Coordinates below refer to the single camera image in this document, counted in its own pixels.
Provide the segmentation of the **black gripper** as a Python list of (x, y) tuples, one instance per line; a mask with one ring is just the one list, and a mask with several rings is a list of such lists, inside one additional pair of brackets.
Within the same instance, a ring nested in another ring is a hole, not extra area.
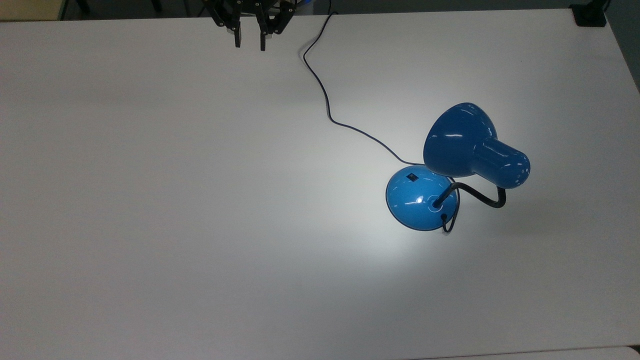
[(295, 0), (204, 0), (202, 5), (218, 27), (233, 31), (236, 48), (242, 47), (241, 17), (254, 17), (261, 51), (266, 50), (266, 37), (281, 34), (297, 12)]

